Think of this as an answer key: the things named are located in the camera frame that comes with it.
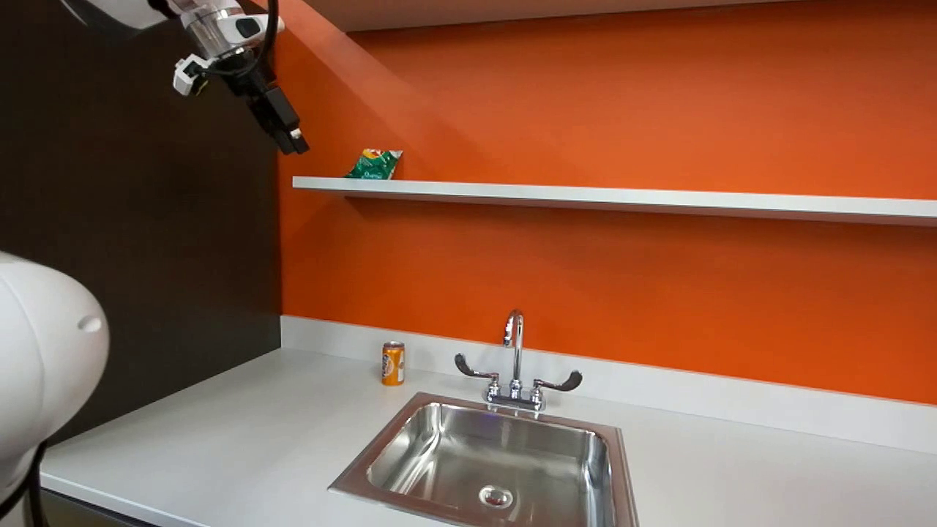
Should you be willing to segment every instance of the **dark wall panel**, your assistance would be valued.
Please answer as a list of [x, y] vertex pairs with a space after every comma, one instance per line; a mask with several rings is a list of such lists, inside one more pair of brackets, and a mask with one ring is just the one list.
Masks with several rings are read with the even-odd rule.
[[83, 28], [58, 0], [0, 33], [0, 248], [112, 318], [85, 431], [278, 344], [275, 148], [240, 98], [171, 87], [187, 36]]

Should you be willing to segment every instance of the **orange wall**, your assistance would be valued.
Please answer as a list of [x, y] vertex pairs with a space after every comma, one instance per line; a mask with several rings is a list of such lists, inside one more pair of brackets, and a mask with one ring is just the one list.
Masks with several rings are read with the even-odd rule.
[[284, 312], [937, 400], [937, 227], [316, 197], [399, 178], [937, 199], [937, 6], [782, 2], [347, 38], [293, 8]]

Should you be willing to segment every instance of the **white ceiling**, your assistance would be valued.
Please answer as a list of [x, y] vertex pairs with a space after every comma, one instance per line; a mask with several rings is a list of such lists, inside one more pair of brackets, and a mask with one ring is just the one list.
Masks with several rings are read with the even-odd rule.
[[364, 28], [524, 21], [524, 18], [739, 6], [739, 2], [770, 2], [770, 0], [309, 0], [309, 2], [341, 28], [364, 33]]

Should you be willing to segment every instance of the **sink drain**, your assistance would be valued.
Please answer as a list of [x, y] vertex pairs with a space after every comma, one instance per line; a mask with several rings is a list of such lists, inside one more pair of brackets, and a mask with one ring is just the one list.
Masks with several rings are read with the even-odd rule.
[[477, 501], [483, 505], [493, 505], [493, 510], [511, 510], [517, 502], [517, 494], [511, 488], [500, 488], [500, 485], [483, 485], [477, 492]]

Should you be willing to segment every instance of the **faucet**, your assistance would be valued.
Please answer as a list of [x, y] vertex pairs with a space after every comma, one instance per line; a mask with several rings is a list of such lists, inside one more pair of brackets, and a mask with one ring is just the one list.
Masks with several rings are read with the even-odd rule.
[[546, 407], [541, 390], [571, 393], [582, 384], [582, 374], [574, 368], [562, 384], [547, 384], [541, 378], [533, 378], [533, 390], [524, 396], [524, 380], [521, 380], [524, 312], [521, 309], [511, 309], [511, 317], [506, 317], [503, 349], [514, 349], [514, 371], [511, 371], [511, 384], [506, 384], [506, 396], [500, 396], [497, 371], [476, 371], [476, 368], [470, 368], [465, 355], [455, 356], [455, 362], [464, 374], [489, 378], [489, 387], [483, 393], [489, 407], [518, 407], [518, 410], [540, 412]]

